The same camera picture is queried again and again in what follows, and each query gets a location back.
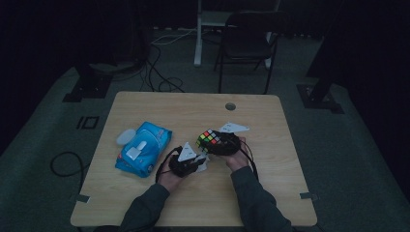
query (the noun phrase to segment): desk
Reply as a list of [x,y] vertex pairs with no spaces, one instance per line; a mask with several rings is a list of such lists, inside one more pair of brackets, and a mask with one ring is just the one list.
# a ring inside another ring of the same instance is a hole
[[[236,109],[225,105],[233,102]],[[112,105],[71,222],[75,226],[119,225],[136,196],[155,182],[155,172],[141,179],[114,167],[121,147],[115,139],[122,131],[137,129],[144,121],[173,131],[161,155],[189,142],[207,129],[227,122],[249,126],[245,136],[256,163],[260,183],[273,194],[278,208],[292,225],[316,223],[310,199],[299,193],[308,187],[299,163],[280,100],[266,95],[120,92]],[[157,226],[242,226],[230,170],[223,159],[211,156],[208,169],[189,175],[167,199]]]

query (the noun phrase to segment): gray carpet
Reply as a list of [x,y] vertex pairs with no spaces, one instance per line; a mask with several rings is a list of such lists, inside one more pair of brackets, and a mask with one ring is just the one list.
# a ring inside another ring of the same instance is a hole
[[[177,32],[157,32],[163,34]],[[206,40],[217,40],[211,34]],[[184,37],[159,45],[161,57],[156,68],[164,77],[182,80],[181,88],[191,93],[216,93],[218,74],[213,66],[218,47],[204,43],[202,66],[193,66],[195,39]],[[331,92],[345,114],[305,109],[296,84],[314,84],[306,78],[308,67],[320,42],[295,38],[279,41],[274,79],[268,94],[280,97],[313,202],[318,225],[324,231],[410,231],[410,205],[383,161],[348,93],[340,86]],[[154,62],[158,52],[151,51]],[[112,69],[97,65],[99,69]],[[119,91],[151,91],[141,74],[116,75],[105,99],[62,102],[78,75],[68,70],[49,90],[30,120],[0,158],[0,231],[76,231],[70,217],[78,192],[80,175],[54,175],[50,161],[66,151],[89,163],[103,130],[115,94]],[[259,94],[267,71],[251,67],[226,69],[223,93]],[[152,74],[156,88],[161,79]],[[100,117],[94,129],[78,129],[81,117]],[[55,162],[62,173],[76,171],[74,156]],[[318,226],[300,228],[322,231]],[[82,228],[92,231],[93,228]],[[243,231],[242,228],[172,228],[172,231]]]

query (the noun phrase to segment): rubik's cube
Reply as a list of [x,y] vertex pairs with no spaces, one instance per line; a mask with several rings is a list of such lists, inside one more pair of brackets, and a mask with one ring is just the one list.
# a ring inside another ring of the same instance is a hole
[[214,133],[213,130],[211,129],[206,130],[205,132],[199,135],[198,139],[196,140],[196,145],[198,146],[198,148],[201,148],[202,151],[205,151],[206,153],[208,153],[208,148],[204,146],[205,144],[209,144],[209,145],[221,144],[220,138]]

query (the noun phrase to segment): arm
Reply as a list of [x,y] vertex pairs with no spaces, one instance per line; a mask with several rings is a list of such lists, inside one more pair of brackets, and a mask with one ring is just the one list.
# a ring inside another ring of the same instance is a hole
[[231,178],[247,231],[292,231],[290,221],[277,208],[274,196],[256,181],[249,166],[236,170]]
[[127,210],[119,232],[154,227],[160,217],[169,191],[160,184],[154,184],[141,196],[136,197]]
[[127,210],[119,232],[147,231],[154,227],[165,200],[184,180],[169,171],[169,159],[165,162],[158,182],[136,197]]

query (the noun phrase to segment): black chair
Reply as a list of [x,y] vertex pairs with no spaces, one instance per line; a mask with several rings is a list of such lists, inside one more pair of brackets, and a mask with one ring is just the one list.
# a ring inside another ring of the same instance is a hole
[[[267,33],[272,36],[267,41]],[[256,64],[271,58],[271,65],[263,94],[268,92],[269,83],[277,53],[278,38],[281,35],[293,36],[293,20],[285,12],[251,12],[241,11],[233,13],[225,22],[222,30],[220,51],[214,65],[214,71],[220,64],[220,83],[218,93],[221,92],[222,73],[224,64]]]

